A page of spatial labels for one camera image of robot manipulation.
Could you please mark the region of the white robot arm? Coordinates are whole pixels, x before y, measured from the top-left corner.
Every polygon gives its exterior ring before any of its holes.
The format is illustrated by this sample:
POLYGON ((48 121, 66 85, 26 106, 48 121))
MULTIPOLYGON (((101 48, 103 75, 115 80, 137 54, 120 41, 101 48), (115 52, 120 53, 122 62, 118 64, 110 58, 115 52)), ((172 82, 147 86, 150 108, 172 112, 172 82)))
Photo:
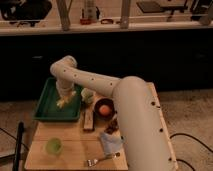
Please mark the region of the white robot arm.
POLYGON ((64 96, 76 83, 112 97, 129 171, 176 171, 177 163, 167 127, 148 84, 136 76, 111 77, 82 71, 65 56, 50 67, 57 90, 64 96))

